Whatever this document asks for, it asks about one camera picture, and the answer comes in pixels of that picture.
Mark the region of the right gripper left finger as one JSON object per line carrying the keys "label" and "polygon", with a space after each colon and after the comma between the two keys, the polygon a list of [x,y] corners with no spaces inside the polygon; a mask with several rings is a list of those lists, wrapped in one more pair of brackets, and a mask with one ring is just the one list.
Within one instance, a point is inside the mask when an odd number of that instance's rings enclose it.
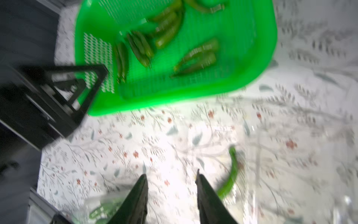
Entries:
{"label": "right gripper left finger", "polygon": [[108,224],[144,224],[148,203],[147,175],[142,174]]}

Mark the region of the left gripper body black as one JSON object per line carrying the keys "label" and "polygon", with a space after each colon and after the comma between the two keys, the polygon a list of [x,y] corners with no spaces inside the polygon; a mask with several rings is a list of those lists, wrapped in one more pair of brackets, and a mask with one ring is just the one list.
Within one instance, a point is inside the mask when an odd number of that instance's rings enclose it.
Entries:
{"label": "left gripper body black", "polygon": [[43,90],[1,84],[1,144],[9,142],[6,138],[11,133],[37,150],[66,138],[66,123],[54,105],[58,103]]}

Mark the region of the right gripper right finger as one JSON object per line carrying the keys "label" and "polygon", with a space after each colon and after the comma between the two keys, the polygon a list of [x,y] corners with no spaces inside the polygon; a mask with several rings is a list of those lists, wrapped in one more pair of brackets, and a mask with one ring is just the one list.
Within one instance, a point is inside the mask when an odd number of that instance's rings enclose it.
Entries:
{"label": "right gripper right finger", "polygon": [[200,170],[197,170],[195,183],[201,224],[238,224]]}

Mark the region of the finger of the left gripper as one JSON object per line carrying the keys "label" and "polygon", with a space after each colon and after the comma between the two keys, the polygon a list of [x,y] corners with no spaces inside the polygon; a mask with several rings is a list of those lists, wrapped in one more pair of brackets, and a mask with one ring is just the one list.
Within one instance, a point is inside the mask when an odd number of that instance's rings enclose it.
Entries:
{"label": "finger of the left gripper", "polygon": [[[82,123],[95,99],[108,70],[103,64],[94,65],[19,65],[20,80],[30,90],[26,98],[45,117],[45,124],[55,137],[70,136]],[[87,88],[82,78],[70,77],[54,81],[53,76],[63,73],[93,72],[97,79]]]}

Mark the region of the clear pepper container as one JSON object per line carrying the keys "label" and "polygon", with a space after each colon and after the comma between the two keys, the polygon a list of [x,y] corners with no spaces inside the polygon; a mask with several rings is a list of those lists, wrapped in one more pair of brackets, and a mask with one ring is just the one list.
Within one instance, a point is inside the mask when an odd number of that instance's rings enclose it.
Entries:
{"label": "clear pepper container", "polygon": [[91,197],[84,200],[78,209],[62,210],[61,214],[74,224],[107,224],[127,196],[128,192],[125,191]]}
{"label": "clear pepper container", "polygon": [[214,191],[237,153],[239,173],[221,200],[240,224],[355,224],[358,125],[269,122],[200,124],[188,132],[194,163]]}

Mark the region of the green plastic basket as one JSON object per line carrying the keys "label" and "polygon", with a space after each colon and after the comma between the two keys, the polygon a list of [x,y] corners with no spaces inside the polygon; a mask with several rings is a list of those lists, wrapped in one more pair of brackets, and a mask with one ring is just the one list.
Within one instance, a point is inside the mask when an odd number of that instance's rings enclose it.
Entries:
{"label": "green plastic basket", "polygon": [[[272,1],[225,1],[214,14],[183,4],[174,38],[154,49],[151,66],[144,67],[128,48],[126,81],[118,81],[114,47],[127,43],[127,34],[149,34],[151,22],[172,1],[83,1],[74,35],[75,63],[103,64],[108,76],[89,115],[103,116],[180,100],[206,97],[242,88],[269,65],[277,43]],[[202,70],[174,77],[174,66],[192,49],[216,38],[216,62]]]}

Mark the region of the green pepper long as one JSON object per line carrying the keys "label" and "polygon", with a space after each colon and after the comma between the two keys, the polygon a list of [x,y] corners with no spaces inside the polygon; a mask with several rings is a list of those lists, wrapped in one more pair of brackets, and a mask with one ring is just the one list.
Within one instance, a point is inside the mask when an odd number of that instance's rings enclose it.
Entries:
{"label": "green pepper long", "polygon": [[217,38],[212,38],[200,46],[195,47],[194,49],[187,52],[180,61],[174,66],[173,71],[179,71],[180,67],[183,66],[185,63],[199,58],[204,54],[217,52],[219,50],[219,41]]}

